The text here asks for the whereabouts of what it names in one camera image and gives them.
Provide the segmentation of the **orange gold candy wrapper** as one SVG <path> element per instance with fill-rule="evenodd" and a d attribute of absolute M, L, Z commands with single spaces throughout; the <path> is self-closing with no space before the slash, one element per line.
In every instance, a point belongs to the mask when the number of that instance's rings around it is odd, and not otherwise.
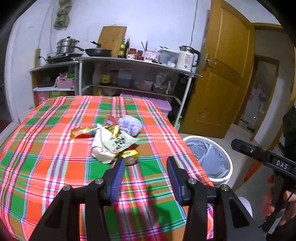
<path fill-rule="evenodd" d="M 112 133 L 113 138 L 117 138 L 119 135 L 119 125 L 106 125 L 103 126 L 106 130 L 110 131 Z M 96 134 L 96 131 L 98 130 L 98 127 L 91 126 L 91 127 L 78 127 L 70 130 L 70 138 L 74 139 L 77 137 L 83 138 L 83 137 L 91 137 Z"/>

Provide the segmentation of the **pink plastic basket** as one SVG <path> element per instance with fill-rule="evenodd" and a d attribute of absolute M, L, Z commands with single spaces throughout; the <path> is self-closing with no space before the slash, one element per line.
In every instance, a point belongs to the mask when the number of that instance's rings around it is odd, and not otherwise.
<path fill-rule="evenodd" d="M 73 88 L 75 86 L 74 80 L 74 78 L 57 78 L 56 87 L 62 89 Z"/>

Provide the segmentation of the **steel steamer pot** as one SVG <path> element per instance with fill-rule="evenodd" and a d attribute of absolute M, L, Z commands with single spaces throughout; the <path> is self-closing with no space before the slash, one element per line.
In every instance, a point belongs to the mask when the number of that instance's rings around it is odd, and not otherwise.
<path fill-rule="evenodd" d="M 79 42 L 79 40 L 71 38 L 70 36 L 68 36 L 67 38 L 60 39 L 57 42 L 56 54 L 74 53 L 75 49 L 78 49 L 79 51 L 84 51 L 83 48 L 77 46 Z"/>

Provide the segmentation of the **yellow small packet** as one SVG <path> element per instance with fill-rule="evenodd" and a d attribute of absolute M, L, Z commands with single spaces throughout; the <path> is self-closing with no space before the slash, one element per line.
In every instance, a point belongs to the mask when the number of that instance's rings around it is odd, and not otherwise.
<path fill-rule="evenodd" d="M 125 160 L 126 166 L 131 166 L 137 163 L 138 158 L 141 156 L 141 153 L 137 150 L 126 150 L 121 154 L 121 157 Z"/>

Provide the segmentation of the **black frying pan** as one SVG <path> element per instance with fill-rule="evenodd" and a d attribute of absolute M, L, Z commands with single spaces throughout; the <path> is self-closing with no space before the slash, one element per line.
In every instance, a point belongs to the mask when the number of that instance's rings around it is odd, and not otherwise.
<path fill-rule="evenodd" d="M 86 48 L 84 49 L 85 53 L 90 57 L 110 57 L 112 50 L 104 49 L 101 47 L 101 44 L 98 44 L 95 41 L 90 41 L 90 43 L 95 45 L 95 48 Z"/>

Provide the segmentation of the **red lid jar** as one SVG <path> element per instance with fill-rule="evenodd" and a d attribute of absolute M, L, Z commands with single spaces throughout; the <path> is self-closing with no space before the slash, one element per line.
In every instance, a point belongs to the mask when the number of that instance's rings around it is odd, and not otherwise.
<path fill-rule="evenodd" d="M 137 50 L 135 48 L 130 48 L 128 50 L 126 58 L 135 60 L 137 58 Z"/>

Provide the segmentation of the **wooden side cabinet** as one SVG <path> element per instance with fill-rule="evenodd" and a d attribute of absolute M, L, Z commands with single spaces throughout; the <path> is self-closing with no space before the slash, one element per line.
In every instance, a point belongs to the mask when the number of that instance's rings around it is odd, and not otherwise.
<path fill-rule="evenodd" d="M 35 106 L 52 97 L 79 94 L 79 64 L 75 61 L 46 64 L 29 70 Z M 57 78 L 74 78 L 73 88 L 57 88 Z"/>

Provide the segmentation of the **wooden cutting board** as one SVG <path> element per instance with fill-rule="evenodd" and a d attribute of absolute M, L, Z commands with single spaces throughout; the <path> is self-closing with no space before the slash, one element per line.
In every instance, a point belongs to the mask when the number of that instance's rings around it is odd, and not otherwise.
<path fill-rule="evenodd" d="M 104 26 L 97 42 L 101 48 L 111 50 L 111 57 L 117 57 L 126 30 L 126 26 Z"/>

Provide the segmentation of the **yellow wooden door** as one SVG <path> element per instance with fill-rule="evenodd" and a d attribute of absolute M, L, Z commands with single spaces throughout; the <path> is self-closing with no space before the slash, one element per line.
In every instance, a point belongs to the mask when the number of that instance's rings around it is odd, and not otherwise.
<path fill-rule="evenodd" d="M 179 131 L 223 138 L 234 123 L 250 82 L 255 30 L 226 1 L 212 1 L 195 89 Z"/>

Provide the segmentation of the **black induction cooker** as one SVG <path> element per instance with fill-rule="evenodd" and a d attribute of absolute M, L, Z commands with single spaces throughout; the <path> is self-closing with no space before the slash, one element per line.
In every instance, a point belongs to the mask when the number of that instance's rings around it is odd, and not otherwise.
<path fill-rule="evenodd" d="M 83 54 L 81 53 L 65 53 L 65 54 L 58 54 L 58 55 L 48 55 L 47 58 L 39 56 L 38 58 L 43 58 L 46 63 L 53 64 L 53 63 L 60 63 L 60 62 L 69 62 L 72 61 L 72 58 L 81 57 Z"/>

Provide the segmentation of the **metal kitchen shelf rack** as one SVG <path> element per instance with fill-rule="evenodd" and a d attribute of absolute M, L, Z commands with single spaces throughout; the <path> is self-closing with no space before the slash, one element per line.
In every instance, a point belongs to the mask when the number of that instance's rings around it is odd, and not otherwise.
<path fill-rule="evenodd" d="M 167 65 L 114 57 L 74 57 L 77 93 L 152 97 L 172 104 L 170 121 L 178 128 L 192 82 L 201 76 Z"/>

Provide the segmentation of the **dark sauce bottle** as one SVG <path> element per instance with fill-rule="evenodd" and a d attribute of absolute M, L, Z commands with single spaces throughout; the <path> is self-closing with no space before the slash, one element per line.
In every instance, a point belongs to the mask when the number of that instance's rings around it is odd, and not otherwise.
<path fill-rule="evenodd" d="M 125 51 L 123 57 L 127 57 L 128 49 L 130 48 L 130 39 L 127 39 L 126 44 L 125 44 Z"/>

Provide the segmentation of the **cream crumpled bag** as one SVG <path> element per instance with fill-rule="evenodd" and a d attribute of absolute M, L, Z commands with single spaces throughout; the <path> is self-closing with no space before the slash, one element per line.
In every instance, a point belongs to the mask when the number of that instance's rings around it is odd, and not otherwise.
<path fill-rule="evenodd" d="M 114 160 L 116 154 L 109 151 L 105 147 L 104 142 L 111 139 L 112 133 L 98 123 L 96 134 L 91 146 L 91 156 L 103 164 L 110 164 Z"/>

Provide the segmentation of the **white printed snack bag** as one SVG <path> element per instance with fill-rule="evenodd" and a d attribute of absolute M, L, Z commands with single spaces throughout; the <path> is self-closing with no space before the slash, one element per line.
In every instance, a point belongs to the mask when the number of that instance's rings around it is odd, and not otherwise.
<path fill-rule="evenodd" d="M 120 153 L 135 144 L 139 139 L 130 136 L 126 132 L 121 132 L 117 138 L 103 142 L 103 145 L 112 153 Z"/>

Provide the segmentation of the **clear plastic container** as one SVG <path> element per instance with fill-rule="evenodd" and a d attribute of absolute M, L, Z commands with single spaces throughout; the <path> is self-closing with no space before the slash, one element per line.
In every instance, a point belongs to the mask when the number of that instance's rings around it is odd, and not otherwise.
<path fill-rule="evenodd" d="M 177 64 L 179 53 L 170 49 L 159 50 L 159 63 L 170 67 L 175 67 Z"/>

